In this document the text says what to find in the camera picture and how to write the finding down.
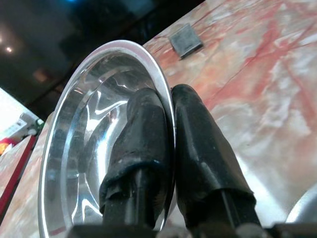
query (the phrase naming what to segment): robotic claw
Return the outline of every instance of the robotic claw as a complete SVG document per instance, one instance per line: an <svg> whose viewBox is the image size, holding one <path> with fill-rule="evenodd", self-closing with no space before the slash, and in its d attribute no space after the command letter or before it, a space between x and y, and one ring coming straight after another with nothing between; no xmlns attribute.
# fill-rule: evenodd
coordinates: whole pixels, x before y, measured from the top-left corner
<svg viewBox="0 0 317 238"><path fill-rule="evenodd" d="M128 102L127 124L100 187L103 224L74 226L69 238L317 237L314 224L263 229L234 152L198 94L188 85L177 85L172 98L175 154L155 91L137 91ZM187 229L153 231L174 179Z"/></svg>

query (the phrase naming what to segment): stainless steel surface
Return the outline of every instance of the stainless steel surface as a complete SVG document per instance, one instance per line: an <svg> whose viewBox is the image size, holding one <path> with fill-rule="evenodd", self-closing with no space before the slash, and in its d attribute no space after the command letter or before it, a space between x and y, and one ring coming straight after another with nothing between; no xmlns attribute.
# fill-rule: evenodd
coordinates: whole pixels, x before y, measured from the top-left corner
<svg viewBox="0 0 317 238"><path fill-rule="evenodd" d="M298 200L286 222L317 222L317 183Z"/></svg>
<svg viewBox="0 0 317 238"><path fill-rule="evenodd" d="M156 89L174 137L169 86L143 47L110 42L76 69L58 102L44 149L39 186L42 237L64 237L73 224L101 222L99 186L126 124L126 104L144 87Z"/></svg>

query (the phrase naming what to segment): bowl rim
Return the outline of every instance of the bowl rim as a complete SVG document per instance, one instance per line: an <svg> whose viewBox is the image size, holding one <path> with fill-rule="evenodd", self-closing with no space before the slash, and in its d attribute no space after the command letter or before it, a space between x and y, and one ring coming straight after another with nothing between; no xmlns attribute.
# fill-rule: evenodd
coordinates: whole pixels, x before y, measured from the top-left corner
<svg viewBox="0 0 317 238"><path fill-rule="evenodd" d="M173 146L175 148L176 143L176 130L175 130L175 117L174 117L174 108L173 108L173 101L170 92L170 87L168 86L167 80L163 74L163 71L156 60L152 57L152 55L141 45L127 40L116 40L105 43L92 51L76 68L74 73L72 74L71 78L69 79L63 93L57 103L55 111L53 113L53 117L50 123L50 127L47 133L42 161L41 161L41 170L40 170L40 177L39 177L39 190L38 190L38 222L39 222L39 232L40 237L50 237L46 218L45 218L45 204L44 204L44 188L45 183L44 179L47 174L47 161L50 151L50 145L52 142L53 132L56 126L56 121L61 109L61 106L65 102L66 96L72 90L73 85L77 82L78 76L86 71L87 67L92 63L96 62L97 60L101 60L105 54L108 53L124 53L127 54L136 60L138 60L147 70L149 73L153 84L158 92L158 96L163 104L165 109L165 114L167 118L167 124L169 130L172 131L173 137Z"/></svg>

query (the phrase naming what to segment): red strip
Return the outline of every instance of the red strip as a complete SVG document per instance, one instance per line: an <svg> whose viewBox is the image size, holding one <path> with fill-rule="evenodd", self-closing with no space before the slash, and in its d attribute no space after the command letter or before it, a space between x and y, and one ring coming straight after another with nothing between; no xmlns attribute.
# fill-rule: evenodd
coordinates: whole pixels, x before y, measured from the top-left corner
<svg viewBox="0 0 317 238"><path fill-rule="evenodd" d="M15 170L14 170L8 184L6 185L6 187L3 191L3 194L2 194L1 199L0 199L0 214L3 213L4 208L5 208L7 202L10 198L10 195L13 192L14 185L16 184L16 182L21 174L21 171L26 163L26 160L28 158L28 155L30 153L30 150L32 149L34 142L35 142L35 137L31 136L28 144L25 147L25 150L23 151L23 154L21 155L21 158L20 158L17 166L15 167Z"/></svg>

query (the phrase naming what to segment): ceiling light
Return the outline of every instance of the ceiling light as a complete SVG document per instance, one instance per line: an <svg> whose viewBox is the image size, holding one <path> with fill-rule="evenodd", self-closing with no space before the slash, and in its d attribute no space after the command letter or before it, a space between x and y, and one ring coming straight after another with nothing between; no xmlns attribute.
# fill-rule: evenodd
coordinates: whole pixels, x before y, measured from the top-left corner
<svg viewBox="0 0 317 238"><path fill-rule="evenodd" d="M5 50L6 50L8 53L11 53L11 52L12 52L12 48L11 48L11 47L7 47Z"/></svg>

